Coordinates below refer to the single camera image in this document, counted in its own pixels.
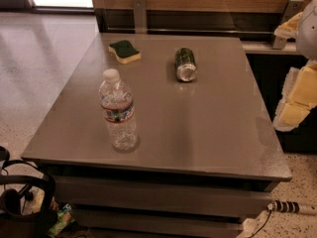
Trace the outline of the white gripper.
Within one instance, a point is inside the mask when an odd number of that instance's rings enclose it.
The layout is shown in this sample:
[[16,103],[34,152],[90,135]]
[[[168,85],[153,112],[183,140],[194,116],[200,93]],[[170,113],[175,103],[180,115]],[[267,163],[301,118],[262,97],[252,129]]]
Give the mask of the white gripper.
[[[297,50],[307,59],[317,59],[317,0],[312,0],[303,12],[279,25],[274,34],[283,39],[296,38]],[[281,94],[273,127],[277,131],[289,132],[317,106],[317,61],[310,60],[302,68],[292,67]]]

